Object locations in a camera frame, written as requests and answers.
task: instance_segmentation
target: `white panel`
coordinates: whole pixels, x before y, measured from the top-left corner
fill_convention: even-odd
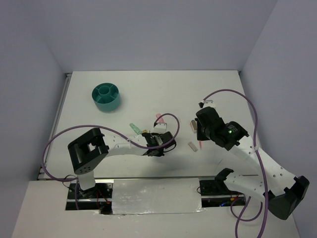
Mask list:
[[[236,218],[229,207],[186,214],[99,215],[96,211],[65,211],[66,197],[67,189],[59,182],[30,182],[13,238],[235,237]],[[241,208],[234,207],[236,214]],[[258,211],[257,202],[256,206],[248,207],[244,218],[250,219]],[[241,222],[239,237],[257,237],[262,217],[253,222]],[[283,221],[269,213],[262,238],[299,238],[293,216]]]
[[[100,83],[118,86],[121,105],[113,113],[103,113],[94,104],[91,92]],[[188,142],[199,148],[196,134],[189,125],[200,109],[198,103],[209,93],[230,88],[243,93],[237,71],[91,71],[74,72],[70,80],[56,132],[81,124],[97,124],[135,135],[129,124],[152,129],[157,113],[173,113],[180,120],[177,147],[163,157],[136,155],[110,156],[95,168],[97,178],[212,176],[224,168],[242,175],[255,172],[239,158],[212,141],[194,152]],[[246,100],[239,95],[221,92],[212,97],[224,121],[237,121],[250,134],[254,130]],[[177,123],[164,117],[167,130],[175,133]],[[48,170],[60,178],[73,173],[67,145],[89,128],[69,131],[53,142]],[[113,135],[102,130],[104,134]]]
[[[113,214],[194,213],[202,211],[198,178],[115,180]]]

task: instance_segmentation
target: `pink object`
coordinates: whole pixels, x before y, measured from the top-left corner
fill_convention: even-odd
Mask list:
[[[158,122],[160,123],[165,123],[163,118],[158,119]]]

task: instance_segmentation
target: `gray wall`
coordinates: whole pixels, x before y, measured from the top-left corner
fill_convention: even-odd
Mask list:
[[[242,70],[264,149],[311,185],[295,210],[301,238],[317,237],[317,1],[279,0]]]
[[[22,0],[64,72],[241,69],[277,0]]]
[[[0,237],[36,178],[64,75],[19,0],[0,1]]]

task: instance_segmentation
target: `red wire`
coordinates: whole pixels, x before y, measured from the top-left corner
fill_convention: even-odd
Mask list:
[[[100,193],[100,195],[104,198],[104,200],[106,201],[107,204],[109,204],[110,202],[103,196],[103,194],[100,192],[100,190],[98,189],[98,192]]]
[[[97,192],[97,207],[98,207],[98,210],[100,210],[99,203],[98,203],[98,192]]]

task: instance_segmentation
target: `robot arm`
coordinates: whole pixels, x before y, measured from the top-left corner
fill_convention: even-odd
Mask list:
[[[238,123],[225,124],[214,108],[204,107],[196,113],[197,139],[212,140],[218,146],[248,163],[258,175],[262,174],[255,151],[261,156],[269,190],[268,208],[280,219],[286,220],[304,199],[309,181],[285,170],[261,148],[253,147],[253,140]],[[231,169],[224,169],[216,177],[222,189],[239,191],[264,202],[262,180],[244,177]]]
[[[155,147],[167,143],[172,138],[170,132],[142,133],[131,137],[130,140],[144,147]],[[159,149],[143,149],[120,136],[103,135],[99,128],[93,128],[72,141],[68,145],[68,151],[80,188],[84,193],[88,193],[96,185],[94,169],[104,157],[127,154],[159,157],[164,156],[164,149],[171,146],[176,146],[175,140]]]

